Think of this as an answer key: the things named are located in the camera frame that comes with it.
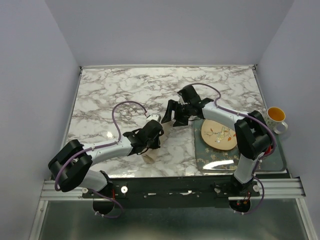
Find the mug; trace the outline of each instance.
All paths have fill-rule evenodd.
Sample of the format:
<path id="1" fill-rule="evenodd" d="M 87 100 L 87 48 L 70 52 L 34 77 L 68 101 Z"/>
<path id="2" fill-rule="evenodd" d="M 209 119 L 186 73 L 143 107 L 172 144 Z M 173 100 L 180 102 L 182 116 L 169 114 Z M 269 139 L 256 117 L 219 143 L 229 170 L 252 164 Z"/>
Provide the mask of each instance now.
<path id="1" fill-rule="evenodd" d="M 268 108 L 265 116 L 263 117 L 268 128 L 273 130 L 276 134 L 283 134 L 288 130 L 288 124 L 284 121 L 286 119 L 285 112 L 276 106 Z M 278 130 L 280 125 L 284 126 L 284 130 Z"/>

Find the gray wall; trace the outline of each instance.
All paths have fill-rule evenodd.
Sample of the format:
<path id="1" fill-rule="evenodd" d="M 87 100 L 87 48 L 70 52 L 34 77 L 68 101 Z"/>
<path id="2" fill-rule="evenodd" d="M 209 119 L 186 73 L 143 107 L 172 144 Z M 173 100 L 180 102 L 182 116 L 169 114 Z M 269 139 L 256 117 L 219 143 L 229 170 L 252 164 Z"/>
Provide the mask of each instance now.
<path id="1" fill-rule="evenodd" d="M 320 236 L 320 1 L 295 0 L 258 65 L 268 106 L 286 113 L 289 169 L 300 176 Z"/>
<path id="2" fill-rule="evenodd" d="M 43 0 L 0 3 L 0 238 L 28 239 L 79 67 Z"/>
<path id="3" fill-rule="evenodd" d="M 82 66 L 256 64 L 293 0 L 46 0 Z"/>

